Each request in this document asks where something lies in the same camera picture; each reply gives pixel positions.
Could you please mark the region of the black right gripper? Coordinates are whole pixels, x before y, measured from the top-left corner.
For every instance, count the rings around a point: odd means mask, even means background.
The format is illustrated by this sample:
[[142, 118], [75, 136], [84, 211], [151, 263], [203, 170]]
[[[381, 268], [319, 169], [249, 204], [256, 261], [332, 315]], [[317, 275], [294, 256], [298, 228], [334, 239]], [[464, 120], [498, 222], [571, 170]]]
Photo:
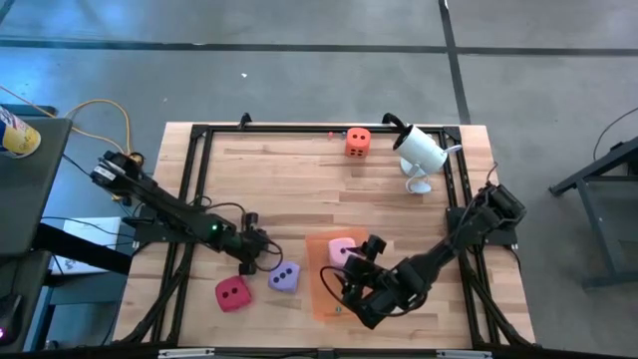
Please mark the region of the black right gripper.
[[348, 286], [365, 286], [378, 288], [381, 286], [381, 275], [385, 269], [376, 263], [376, 257], [368, 257], [368, 245], [351, 246], [350, 255], [342, 266], [345, 283]]

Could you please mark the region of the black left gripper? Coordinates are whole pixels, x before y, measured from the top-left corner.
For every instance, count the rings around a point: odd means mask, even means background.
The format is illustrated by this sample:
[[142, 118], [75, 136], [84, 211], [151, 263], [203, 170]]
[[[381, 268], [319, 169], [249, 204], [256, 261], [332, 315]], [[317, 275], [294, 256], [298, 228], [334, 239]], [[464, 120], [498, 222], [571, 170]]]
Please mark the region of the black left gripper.
[[229, 245], [229, 255], [241, 262], [238, 265], [238, 273], [240, 275], [255, 274], [257, 266], [254, 261], [270, 243], [270, 237], [262, 228], [251, 228], [234, 236]]

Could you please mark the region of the pink foam die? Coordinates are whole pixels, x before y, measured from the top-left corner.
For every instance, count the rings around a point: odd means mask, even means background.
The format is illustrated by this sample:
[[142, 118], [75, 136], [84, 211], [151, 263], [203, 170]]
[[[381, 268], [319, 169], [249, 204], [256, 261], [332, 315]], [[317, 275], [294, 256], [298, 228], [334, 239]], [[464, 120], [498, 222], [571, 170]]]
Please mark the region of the pink foam die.
[[328, 256], [332, 266], [343, 267], [348, 258], [354, 255], [352, 248], [356, 242], [352, 237], [340, 237], [328, 242]]

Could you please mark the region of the orange translucent plastic bin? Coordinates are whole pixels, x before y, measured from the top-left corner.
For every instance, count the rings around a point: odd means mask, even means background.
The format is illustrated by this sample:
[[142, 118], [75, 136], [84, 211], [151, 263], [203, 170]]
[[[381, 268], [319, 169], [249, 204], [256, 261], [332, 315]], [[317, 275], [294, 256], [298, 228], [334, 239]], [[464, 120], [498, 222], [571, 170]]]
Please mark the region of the orange translucent plastic bin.
[[[359, 246], [368, 236], [368, 230], [363, 227], [317, 232], [306, 236], [306, 273], [308, 274], [312, 312], [315, 320], [330, 325], [354, 324], [358, 322], [356, 315], [335, 300], [326, 289], [321, 280], [320, 269], [331, 265], [328, 256], [328, 242], [330, 240], [340, 237], [352, 237], [356, 242], [356, 246]], [[337, 306], [342, 308], [341, 312], [336, 312]]]

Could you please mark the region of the purple foam die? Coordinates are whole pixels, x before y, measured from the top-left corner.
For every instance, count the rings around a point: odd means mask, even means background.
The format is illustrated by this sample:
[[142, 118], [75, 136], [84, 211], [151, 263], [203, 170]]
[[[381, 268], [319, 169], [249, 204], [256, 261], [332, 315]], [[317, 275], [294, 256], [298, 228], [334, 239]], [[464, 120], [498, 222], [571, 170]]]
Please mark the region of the purple foam die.
[[292, 261], [284, 261], [275, 270], [270, 272], [268, 286], [273, 290], [295, 293], [298, 287], [299, 276], [300, 266]]

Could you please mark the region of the red foam die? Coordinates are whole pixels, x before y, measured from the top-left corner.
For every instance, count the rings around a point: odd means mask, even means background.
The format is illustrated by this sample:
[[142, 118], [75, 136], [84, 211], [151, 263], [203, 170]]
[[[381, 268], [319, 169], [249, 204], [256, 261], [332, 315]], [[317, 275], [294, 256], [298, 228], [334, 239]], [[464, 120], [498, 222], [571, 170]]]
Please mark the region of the red foam die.
[[215, 298], [223, 312], [236, 311], [252, 301], [252, 295], [245, 280], [235, 275], [221, 280], [215, 286]]

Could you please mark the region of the orange foam die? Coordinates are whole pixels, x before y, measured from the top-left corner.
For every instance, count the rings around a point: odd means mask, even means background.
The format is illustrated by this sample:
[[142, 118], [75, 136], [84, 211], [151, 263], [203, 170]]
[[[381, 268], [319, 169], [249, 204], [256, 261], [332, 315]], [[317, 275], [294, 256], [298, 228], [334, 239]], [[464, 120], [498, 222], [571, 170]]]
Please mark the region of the orange foam die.
[[350, 158], [364, 158], [369, 154], [372, 135], [364, 128], [350, 128], [346, 132], [345, 155]]

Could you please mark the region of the white cardboard box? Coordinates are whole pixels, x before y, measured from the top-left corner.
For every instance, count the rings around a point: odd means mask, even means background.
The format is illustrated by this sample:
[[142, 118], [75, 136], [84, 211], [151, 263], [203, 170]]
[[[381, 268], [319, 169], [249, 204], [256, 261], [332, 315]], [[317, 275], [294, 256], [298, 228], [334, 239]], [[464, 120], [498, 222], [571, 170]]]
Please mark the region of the white cardboard box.
[[[80, 218], [58, 218], [62, 224], [62, 229], [81, 239], [85, 239], [94, 244], [116, 248], [118, 234], [122, 220], [119, 217], [80, 217]], [[96, 266], [79, 262], [64, 256], [55, 255], [53, 258], [52, 270], [54, 275], [79, 275], [106, 272]]]

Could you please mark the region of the black diagonal bar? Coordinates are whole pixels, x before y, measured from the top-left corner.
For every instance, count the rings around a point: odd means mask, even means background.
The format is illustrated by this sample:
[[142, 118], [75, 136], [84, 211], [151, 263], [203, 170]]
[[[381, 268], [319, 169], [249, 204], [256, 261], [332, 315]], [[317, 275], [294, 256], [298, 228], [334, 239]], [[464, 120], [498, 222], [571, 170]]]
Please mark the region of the black diagonal bar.
[[40, 223], [32, 242], [33, 249], [87, 263], [119, 274], [128, 274], [132, 259], [121, 252], [101, 246], [57, 227]]

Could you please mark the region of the dark grey side table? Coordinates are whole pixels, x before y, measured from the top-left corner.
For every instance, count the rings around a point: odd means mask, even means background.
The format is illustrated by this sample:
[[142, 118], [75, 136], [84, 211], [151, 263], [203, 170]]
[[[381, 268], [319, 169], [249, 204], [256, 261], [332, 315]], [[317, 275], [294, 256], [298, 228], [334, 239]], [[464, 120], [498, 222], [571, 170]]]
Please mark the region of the dark grey side table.
[[21, 159], [0, 155], [0, 256], [31, 248], [71, 130], [66, 119], [27, 123], [41, 135], [38, 149]]

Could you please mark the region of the black computer mouse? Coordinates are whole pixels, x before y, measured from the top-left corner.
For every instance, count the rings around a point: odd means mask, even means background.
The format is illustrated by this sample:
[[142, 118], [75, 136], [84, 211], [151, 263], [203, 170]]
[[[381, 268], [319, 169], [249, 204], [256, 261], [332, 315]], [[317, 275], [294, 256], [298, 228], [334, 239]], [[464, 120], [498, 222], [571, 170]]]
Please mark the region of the black computer mouse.
[[21, 331], [23, 296], [7, 294], [0, 297], [0, 346], [16, 341]]

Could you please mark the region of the black metal stand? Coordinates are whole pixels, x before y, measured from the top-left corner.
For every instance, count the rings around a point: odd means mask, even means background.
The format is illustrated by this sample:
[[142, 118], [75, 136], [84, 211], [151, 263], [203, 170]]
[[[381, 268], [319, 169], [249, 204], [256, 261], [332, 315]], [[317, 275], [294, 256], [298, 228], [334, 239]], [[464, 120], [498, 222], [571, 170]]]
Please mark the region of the black metal stand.
[[548, 188], [554, 196], [571, 189], [582, 201], [606, 270], [582, 287], [638, 283], [638, 137]]

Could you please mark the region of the yellow and blue can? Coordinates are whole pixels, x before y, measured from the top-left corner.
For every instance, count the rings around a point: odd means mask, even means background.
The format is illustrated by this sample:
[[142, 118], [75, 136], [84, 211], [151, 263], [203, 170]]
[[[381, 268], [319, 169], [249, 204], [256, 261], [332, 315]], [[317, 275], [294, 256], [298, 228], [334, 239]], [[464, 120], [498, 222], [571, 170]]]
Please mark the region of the yellow and blue can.
[[21, 159], [32, 155], [41, 144], [40, 133], [0, 106], [0, 155]]

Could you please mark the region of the silver metal bracket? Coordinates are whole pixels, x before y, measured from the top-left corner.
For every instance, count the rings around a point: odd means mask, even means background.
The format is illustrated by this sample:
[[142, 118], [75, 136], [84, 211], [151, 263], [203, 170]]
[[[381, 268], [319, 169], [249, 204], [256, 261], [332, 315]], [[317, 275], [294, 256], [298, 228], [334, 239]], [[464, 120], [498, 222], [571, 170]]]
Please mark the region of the silver metal bracket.
[[158, 359], [210, 359], [214, 356], [213, 348], [172, 348], [158, 353]]
[[492, 353], [489, 351], [453, 350], [453, 349], [438, 350], [436, 354], [436, 358], [437, 359], [493, 359]]

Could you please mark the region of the black aluminium table frame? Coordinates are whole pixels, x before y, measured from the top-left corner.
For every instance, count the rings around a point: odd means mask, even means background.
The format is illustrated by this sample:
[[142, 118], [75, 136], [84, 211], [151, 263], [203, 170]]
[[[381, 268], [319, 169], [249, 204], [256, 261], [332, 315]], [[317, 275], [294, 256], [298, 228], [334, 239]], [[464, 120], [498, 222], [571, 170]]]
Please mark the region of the black aluminium table frame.
[[165, 127], [155, 169], [158, 183], [170, 192], [188, 193], [202, 183], [220, 213], [231, 220], [237, 220], [241, 208], [257, 212], [285, 258], [300, 265], [301, 275], [293, 294], [270, 289], [265, 273], [250, 276], [251, 304], [225, 313], [214, 289], [236, 273], [237, 263], [198, 247], [188, 278], [180, 345], [365, 350], [471, 346], [472, 319], [456, 263], [443, 269], [422, 308], [386, 319], [375, 329], [359, 320], [341, 325], [315, 320], [305, 238], [363, 227], [387, 242], [379, 261], [389, 267], [429, 249], [447, 231], [447, 208], [463, 202], [487, 180], [496, 180], [485, 127], [433, 127], [435, 138], [461, 142], [464, 148], [452, 157], [450, 173], [432, 176], [432, 191], [420, 196], [405, 191], [392, 150], [394, 135], [380, 125], [373, 127], [370, 152], [360, 160], [345, 155], [342, 132], [333, 126], [254, 123], [240, 130], [218, 125], [210, 140], [206, 175], [186, 175], [185, 162], [198, 162], [202, 155], [203, 132], [203, 126], [194, 123]]

